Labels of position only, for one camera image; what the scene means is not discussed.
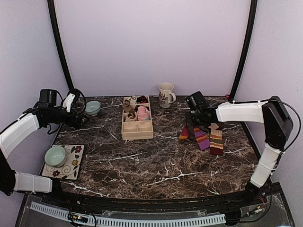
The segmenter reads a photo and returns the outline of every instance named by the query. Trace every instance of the white mug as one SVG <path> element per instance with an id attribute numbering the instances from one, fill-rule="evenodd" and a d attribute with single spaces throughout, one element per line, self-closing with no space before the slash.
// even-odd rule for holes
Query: white mug
<path id="1" fill-rule="evenodd" d="M 159 88 L 159 102 L 163 108 L 169 108 L 176 101 L 176 95 L 173 93 L 174 86 L 171 83 L 161 83 Z"/>

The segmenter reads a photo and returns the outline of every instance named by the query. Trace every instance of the ceramic bowl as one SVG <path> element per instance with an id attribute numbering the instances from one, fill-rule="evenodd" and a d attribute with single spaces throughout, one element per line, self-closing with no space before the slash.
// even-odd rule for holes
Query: ceramic bowl
<path id="1" fill-rule="evenodd" d="M 44 160 L 49 166 L 61 167 L 66 160 L 66 151 L 61 146 L 52 147 L 45 154 Z"/>
<path id="2" fill-rule="evenodd" d="M 98 101 L 91 101 L 86 104 L 85 113 L 91 116 L 96 116 L 101 108 L 101 104 Z"/>

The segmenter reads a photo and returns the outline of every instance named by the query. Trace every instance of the zip tie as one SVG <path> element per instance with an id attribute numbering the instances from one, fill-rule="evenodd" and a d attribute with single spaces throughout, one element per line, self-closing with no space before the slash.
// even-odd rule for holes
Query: zip tie
<path id="1" fill-rule="evenodd" d="M 33 190 L 32 193 L 35 193 L 35 176 L 30 174 L 33 177 Z"/>
<path id="2" fill-rule="evenodd" d="M 262 162 L 259 162 L 259 164 L 261 164 L 262 166 L 264 166 L 264 167 L 265 167 L 266 169 L 268 169 L 268 170 L 271 170 L 271 171 L 277 170 L 277 168 L 276 168 L 276 169 L 271 169 L 271 168 L 267 167 L 267 166 L 264 165 Z"/>

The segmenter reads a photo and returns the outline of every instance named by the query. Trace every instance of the pink cup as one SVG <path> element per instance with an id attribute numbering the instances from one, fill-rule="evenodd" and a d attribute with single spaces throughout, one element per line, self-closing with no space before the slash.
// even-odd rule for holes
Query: pink cup
<path id="1" fill-rule="evenodd" d="M 138 121 L 149 121 L 150 120 L 150 112 L 147 110 L 145 106 L 138 107 Z"/>

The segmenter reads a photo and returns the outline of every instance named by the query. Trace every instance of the white arm casing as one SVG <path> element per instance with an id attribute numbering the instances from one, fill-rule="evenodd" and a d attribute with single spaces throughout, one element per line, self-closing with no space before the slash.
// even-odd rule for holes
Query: white arm casing
<path id="1" fill-rule="evenodd" d="M 0 149 L 6 159 L 12 151 L 29 135 L 39 129 L 39 122 L 35 115 L 31 113 L 8 127 L 0 135 Z M 35 176 L 31 174 L 15 173 L 16 184 L 14 191 L 26 192 L 51 192 L 52 180 L 47 177 Z"/>
<path id="2" fill-rule="evenodd" d="M 11 125 L 0 135 L 0 149 L 8 159 L 11 152 L 30 134 L 39 129 L 38 119 L 31 113 Z"/>
<path id="3" fill-rule="evenodd" d="M 258 166 L 250 179 L 253 185 L 260 188 L 265 184 L 271 172 L 274 170 L 273 168 L 276 165 L 280 153 L 280 150 L 271 147 L 267 143 L 265 144 Z"/>
<path id="4" fill-rule="evenodd" d="M 232 104 L 222 103 L 216 109 L 218 121 L 220 122 L 259 122 L 264 123 L 262 105 L 267 102 L 258 103 L 243 103 Z M 262 187 L 276 165 L 280 150 L 265 144 L 264 151 L 258 166 L 252 175 L 250 182 L 257 186 Z"/>
<path id="5" fill-rule="evenodd" d="M 73 103 L 74 99 L 75 99 L 75 95 L 72 93 L 69 93 L 69 95 L 65 98 L 62 107 L 66 108 L 66 112 L 70 112 L 71 111 L 71 104 Z"/>
<path id="6" fill-rule="evenodd" d="M 15 173 L 16 184 L 14 191 L 23 192 L 44 192 L 52 191 L 52 180 L 43 176 L 36 176 L 31 174 Z"/>
<path id="7" fill-rule="evenodd" d="M 220 122 L 259 122 L 264 123 L 262 105 L 260 103 L 222 103 L 216 109 L 217 118 Z"/>

